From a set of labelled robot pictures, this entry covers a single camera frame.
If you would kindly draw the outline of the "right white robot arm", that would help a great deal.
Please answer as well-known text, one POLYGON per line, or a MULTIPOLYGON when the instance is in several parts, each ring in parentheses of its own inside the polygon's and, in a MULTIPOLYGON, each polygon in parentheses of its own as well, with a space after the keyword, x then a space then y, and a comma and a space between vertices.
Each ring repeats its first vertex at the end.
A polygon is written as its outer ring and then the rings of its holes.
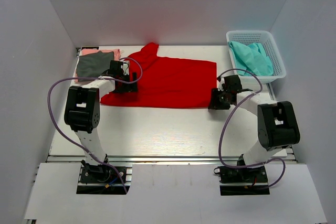
POLYGON ((218 157, 220 162, 231 169, 237 169, 238 177, 247 182, 256 175, 255 167, 261 167, 276 160, 274 157, 281 149, 286 149, 300 142, 300 132, 293 109, 289 101, 265 100, 260 96, 263 85, 260 80, 259 90, 244 89, 238 75, 217 77, 218 88, 211 90, 209 110, 229 110, 220 133, 218 157), (239 157, 237 165, 228 165, 222 158, 222 145, 225 132, 235 112, 245 109, 257 117, 257 141, 239 157))

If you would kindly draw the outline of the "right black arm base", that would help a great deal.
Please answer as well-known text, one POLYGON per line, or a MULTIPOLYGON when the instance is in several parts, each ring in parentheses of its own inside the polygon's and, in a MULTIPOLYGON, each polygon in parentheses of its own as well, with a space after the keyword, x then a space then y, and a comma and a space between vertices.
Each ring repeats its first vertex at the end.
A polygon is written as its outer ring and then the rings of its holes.
POLYGON ((219 166, 214 169, 219 176, 221 196, 269 195, 268 177, 264 166, 257 168, 233 169, 219 166))

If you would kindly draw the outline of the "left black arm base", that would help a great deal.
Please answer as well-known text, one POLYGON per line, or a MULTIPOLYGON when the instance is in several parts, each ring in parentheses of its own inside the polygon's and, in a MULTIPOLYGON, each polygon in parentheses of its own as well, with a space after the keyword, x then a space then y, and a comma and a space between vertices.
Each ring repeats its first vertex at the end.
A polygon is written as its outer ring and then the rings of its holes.
POLYGON ((77 195, 126 195, 131 185, 131 167, 93 166, 81 161, 77 195))

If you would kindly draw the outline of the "red t-shirt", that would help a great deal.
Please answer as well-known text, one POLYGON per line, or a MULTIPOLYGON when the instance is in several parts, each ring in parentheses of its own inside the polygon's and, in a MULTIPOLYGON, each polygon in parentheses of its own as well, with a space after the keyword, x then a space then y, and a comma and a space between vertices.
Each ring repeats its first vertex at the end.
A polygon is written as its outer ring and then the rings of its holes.
POLYGON ((109 106, 198 109, 208 107, 217 86, 217 64, 206 60, 159 57, 153 42, 132 53, 130 70, 142 78, 137 92, 114 93, 100 102, 109 106))

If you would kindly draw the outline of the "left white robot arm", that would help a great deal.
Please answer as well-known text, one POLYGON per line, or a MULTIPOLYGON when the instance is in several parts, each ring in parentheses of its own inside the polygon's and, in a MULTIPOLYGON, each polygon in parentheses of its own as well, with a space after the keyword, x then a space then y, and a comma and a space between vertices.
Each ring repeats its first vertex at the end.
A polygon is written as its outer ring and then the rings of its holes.
POLYGON ((107 166, 107 154, 103 150, 99 134, 100 100, 109 93, 123 94, 138 92, 140 74, 130 71, 131 63, 137 61, 129 57, 120 61, 112 60, 108 70, 98 77, 79 77, 87 84, 71 86, 68 90, 64 120, 80 141, 85 152, 85 163, 93 168, 93 176, 101 182, 110 178, 111 168, 107 166))

